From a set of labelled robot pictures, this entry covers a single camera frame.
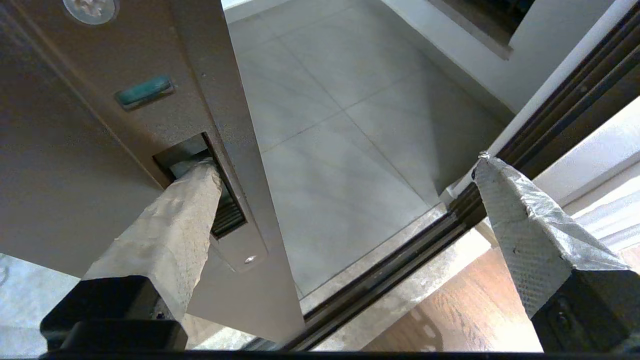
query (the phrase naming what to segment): door frame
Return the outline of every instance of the door frame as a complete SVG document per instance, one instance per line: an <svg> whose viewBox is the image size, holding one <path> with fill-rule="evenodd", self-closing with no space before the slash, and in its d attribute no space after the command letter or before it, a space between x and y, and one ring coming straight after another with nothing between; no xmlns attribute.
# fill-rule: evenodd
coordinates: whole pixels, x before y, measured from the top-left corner
<svg viewBox="0 0 640 360"><path fill-rule="evenodd" d="M640 95L640 4L636 3L497 153L533 179ZM446 214L305 314L305 331L245 350L311 350L486 217L474 183Z"/></svg>

